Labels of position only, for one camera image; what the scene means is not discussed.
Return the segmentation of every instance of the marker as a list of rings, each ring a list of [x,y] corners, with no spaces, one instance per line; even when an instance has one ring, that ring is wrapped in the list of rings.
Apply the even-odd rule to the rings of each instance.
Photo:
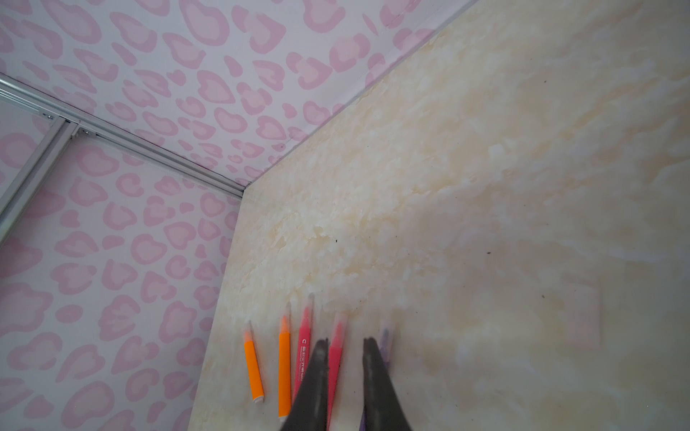
[[[257,351],[254,347],[254,334],[252,322],[247,321],[244,327],[244,356],[247,358],[247,371],[249,371],[249,388],[252,390],[254,404],[264,402],[264,387],[261,384]]]
[[[331,411],[335,399],[335,385],[338,382],[338,369],[340,368],[340,356],[343,353],[345,342],[345,327],[347,326],[347,314],[335,313],[333,333],[331,334],[331,348],[328,349],[328,422],[326,429],[331,426]]]
[[[285,422],[290,414],[290,303],[280,319],[278,335],[278,419]]]
[[[381,352],[381,358],[384,360],[384,365],[388,369],[391,364],[391,348],[393,347],[393,331],[395,325],[392,321],[388,319],[381,319],[381,328],[379,330],[379,352]],[[362,420],[359,421],[359,431],[366,431],[366,415],[365,411],[362,411]]]
[[[297,391],[299,385],[302,384],[304,378],[304,371],[309,364],[309,345],[311,343],[311,315],[314,308],[314,294],[310,293],[307,298],[306,307],[302,312],[302,324],[299,327],[299,338],[297,344],[297,367],[295,368],[295,396],[297,398]]]

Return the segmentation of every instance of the purple marker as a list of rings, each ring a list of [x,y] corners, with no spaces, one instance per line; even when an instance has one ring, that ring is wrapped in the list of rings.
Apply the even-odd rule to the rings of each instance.
[[[393,347],[393,331],[395,325],[393,322],[386,319],[381,320],[381,329],[379,331],[379,352],[381,358],[384,360],[384,365],[388,369],[391,364],[391,348]],[[366,431],[366,412],[362,410],[362,420],[359,421],[359,431]]]

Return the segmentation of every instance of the pink marker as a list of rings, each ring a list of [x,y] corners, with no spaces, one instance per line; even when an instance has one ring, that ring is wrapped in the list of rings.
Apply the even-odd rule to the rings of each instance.
[[[297,344],[297,368],[295,369],[295,396],[293,402],[297,398],[297,391],[299,385],[302,384],[304,378],[304,371],[309,364],[309,345],[311,343],[311,315],[314,308],[314,294],[310,293],[307,298],[306,307],[302,312],[302,324],[299,327],[299,339]]]
[[[328,422],[326,430],[331,426],[331,411],[333,410],[333,400],[335,399],[335,385],[338,382],[338,370],[340,369],[340,356],[343,353],[346,326],[347,314],[343,312],[335,313],[331,348],[328,349]]]

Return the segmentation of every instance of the pink leopard print wall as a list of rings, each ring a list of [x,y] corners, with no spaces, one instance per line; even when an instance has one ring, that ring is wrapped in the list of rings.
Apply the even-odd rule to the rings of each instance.
[[[186,430],[238,209],[78,137],[0,249],[0,429]]]
[[[243,185],[467,0],[0,0],[0,72]]]

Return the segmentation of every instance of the cream marble tabletop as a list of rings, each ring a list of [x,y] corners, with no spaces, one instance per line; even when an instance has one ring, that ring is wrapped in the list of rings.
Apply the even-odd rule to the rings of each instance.
[[[415,430],[690,429],[689,23],[480,0],[252,184],[190,430],[278,429],[278,319],[309,292],[314,339],[350,314],[332,431],[385,313]]]

